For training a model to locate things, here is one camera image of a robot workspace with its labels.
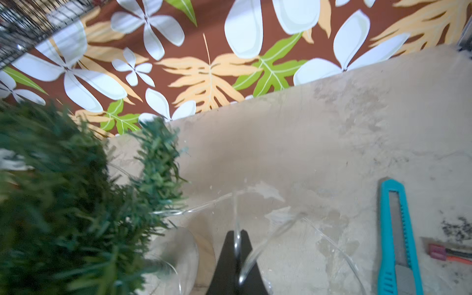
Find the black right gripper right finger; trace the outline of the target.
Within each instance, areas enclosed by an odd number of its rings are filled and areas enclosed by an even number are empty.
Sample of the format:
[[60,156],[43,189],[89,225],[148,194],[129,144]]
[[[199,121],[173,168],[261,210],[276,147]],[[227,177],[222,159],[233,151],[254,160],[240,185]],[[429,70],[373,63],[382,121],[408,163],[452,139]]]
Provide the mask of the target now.
[[247,231],[242,230],[240,233],[240,254],[238,255],[237,262],[237,294],[238,295],[268,295],[266,286],[263,282],[263,278],[260,274],[257,263],[249,271],[243,283],[239,282],[239,275],[242,274],[243,263],[245,263],[249,257],[249,254],[253,250],[251,241]]

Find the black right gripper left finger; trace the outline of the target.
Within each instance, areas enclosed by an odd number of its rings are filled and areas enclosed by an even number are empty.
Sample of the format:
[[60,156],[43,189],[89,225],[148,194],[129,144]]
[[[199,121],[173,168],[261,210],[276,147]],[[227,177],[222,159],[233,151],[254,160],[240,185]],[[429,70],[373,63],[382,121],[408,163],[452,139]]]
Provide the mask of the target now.
[[237,295],[237,259],[234,252],[234,231],[226,234],[213,278],[206,295]]

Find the small green christmas tree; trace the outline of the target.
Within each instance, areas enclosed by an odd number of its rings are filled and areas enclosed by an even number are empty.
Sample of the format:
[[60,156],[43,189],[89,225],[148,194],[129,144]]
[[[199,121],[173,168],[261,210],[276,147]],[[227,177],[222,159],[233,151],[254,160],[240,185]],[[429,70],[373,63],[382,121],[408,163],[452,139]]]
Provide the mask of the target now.
[[182,198],[177,132],[136,139],[139,177],[118,184],[106,143],[54,105],[1,103],[1,293],[135,295],[152,236]]

